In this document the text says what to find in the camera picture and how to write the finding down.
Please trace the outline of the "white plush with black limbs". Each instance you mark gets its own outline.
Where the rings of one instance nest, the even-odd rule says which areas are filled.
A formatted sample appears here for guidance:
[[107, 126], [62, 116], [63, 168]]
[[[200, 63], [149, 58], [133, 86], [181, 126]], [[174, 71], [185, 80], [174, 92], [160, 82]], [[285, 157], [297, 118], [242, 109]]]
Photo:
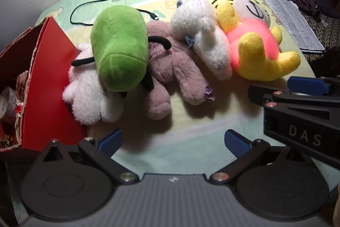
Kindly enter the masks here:
[[69, 84], [62, 98], [71, 104], [76, 121], [93, 125], [98, 121], [115, 122], [123, 113], [125, 93], [106, 93], [99, 82], [92, 46], [110, 46], [113, 37], [91, 39], [91, 44], [78, 44], [78, 56], [71, 62]]

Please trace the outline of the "yellow tiger plush pink shirt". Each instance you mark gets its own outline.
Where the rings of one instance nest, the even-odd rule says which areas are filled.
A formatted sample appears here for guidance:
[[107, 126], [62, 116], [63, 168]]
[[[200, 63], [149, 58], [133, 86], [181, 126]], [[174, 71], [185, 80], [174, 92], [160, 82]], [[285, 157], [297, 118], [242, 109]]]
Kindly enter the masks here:
[[231, 66], [241, 77], [269, 82], [295, 71], [301, 59], [297, 52], [281, 52], [282, 32], [255, 0], [210, 0], [217, 23], [231, 48]]

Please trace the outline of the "pink-mauve plush bunny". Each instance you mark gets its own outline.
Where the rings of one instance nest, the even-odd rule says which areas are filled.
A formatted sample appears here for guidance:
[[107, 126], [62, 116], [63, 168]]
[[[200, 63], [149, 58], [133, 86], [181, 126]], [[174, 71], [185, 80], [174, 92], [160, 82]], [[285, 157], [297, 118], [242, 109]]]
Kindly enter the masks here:
[[171, 113], [171, 98], [166, 85], [177, 82], [182, 98], [192, 106], [213, 101], [212, 88], [194, 62], [194, 53], [187, 43], [176, 40], [170, 23], [151, 21], [146, 24], [148, 36], [159, 36], [170, 41], [171, 48], [149, 43], [148, 70], [154, 89], [143, 97], [143, 109], [151, 120], [160, 120]]

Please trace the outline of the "green plush toy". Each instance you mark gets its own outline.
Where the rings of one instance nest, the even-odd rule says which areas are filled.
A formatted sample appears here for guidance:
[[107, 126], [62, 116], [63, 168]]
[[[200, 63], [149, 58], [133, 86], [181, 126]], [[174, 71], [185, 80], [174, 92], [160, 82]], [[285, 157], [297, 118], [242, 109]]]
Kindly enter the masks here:
[[149, 60], [147, 27], [141, 13], [127, 5], [103, 10], [93, 23], [90, 39], [103, 86], [112, 92], [137, 87]]

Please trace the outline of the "white bunny blue plaid ears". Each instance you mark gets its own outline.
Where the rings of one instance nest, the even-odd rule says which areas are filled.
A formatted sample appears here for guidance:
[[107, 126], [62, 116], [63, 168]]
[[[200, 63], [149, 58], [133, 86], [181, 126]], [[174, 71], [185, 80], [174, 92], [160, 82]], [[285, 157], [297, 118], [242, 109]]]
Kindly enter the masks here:
[[187, 42], [218, 80], [232, 76], [228, 38], [217, 23], [215, 7], [207, 0], [177, 2], [171, 18], [172, 35]]

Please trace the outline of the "baby print bed sheet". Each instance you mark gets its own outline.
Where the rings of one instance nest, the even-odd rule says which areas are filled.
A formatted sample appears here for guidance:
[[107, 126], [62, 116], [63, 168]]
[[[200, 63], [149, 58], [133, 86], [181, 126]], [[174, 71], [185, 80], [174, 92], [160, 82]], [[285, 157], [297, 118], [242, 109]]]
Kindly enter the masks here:
[[[110, 2], [88, 5], [97, 0], [61, 0], [44, 11], [58, 14], [56, 21], [74, 44], [87, 42], [91, 23]], [[177, 0], [117, 0], [155, 12], [167, 21], [175, 11]], [[200, 106], [186, 103], [177, 83], [168, 85], [171, 114], [153, 121], [145, 116], [139, 90], [128, 93], [125, 110], [116, 123], [100, 122], [90, 126], [87, 135], [100, 138], [121, 128], [123, 146], [113, 158], [139, 175], [144, 173], [212, 174], [234, 160], [224, 146], [224, 134], [236, 130], [248, 139], [263, 138], [263, 109], [247, 98], [250, 82], [234, 74], [219, 81], [197, 60], [215, 95], [213, 102]]]

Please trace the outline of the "brown patterned cloth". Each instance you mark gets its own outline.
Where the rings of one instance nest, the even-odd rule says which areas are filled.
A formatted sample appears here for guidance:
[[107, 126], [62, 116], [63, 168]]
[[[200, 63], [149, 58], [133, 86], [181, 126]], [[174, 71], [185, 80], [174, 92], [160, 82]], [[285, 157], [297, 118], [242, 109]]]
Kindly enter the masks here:
[[323, 54], [339, 53], [339, 19], [334, 19], [322, 14], [320, 15], [320, 19], [324, 20], [327, 24], [327, 26], [324, 26], [322, 22], [315, 21], [311, 16], [302, 11], [301, 14], [324, 46], [325, 50]]

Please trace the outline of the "open printed booklet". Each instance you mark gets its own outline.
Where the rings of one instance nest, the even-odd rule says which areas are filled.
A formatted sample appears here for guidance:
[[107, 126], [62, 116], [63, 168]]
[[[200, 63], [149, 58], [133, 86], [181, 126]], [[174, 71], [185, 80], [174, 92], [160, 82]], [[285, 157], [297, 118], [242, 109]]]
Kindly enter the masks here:
[[280, 19], [302, 52], [322, 53], [324, 51], [323, 45], [294, 2], [287, 0], [264, 1]]

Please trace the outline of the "dark striped cloth bundle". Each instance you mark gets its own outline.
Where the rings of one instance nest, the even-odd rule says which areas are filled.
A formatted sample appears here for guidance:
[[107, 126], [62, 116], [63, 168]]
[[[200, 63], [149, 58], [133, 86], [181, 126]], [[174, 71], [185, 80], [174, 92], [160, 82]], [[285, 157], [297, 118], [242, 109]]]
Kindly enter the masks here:
[[315, 21], [321, 22], [321, 15], [339, 19], [339, 12], [335, 10], [332, 0], [292, 0], [298, 8]]

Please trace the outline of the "red cardboard box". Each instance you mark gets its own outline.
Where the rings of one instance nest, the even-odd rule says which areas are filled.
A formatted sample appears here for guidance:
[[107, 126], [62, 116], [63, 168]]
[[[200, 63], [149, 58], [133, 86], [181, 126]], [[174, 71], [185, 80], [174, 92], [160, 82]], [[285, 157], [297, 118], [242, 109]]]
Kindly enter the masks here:
[[42, 151], [51, 139], [73, 145], [86, 128], [62, 99], [68, 71], [78, 50], [48, 17], [20, 34], [1, 52], [1, 89], [17, 89], [16, 123], [1, 126], [1, 152]]

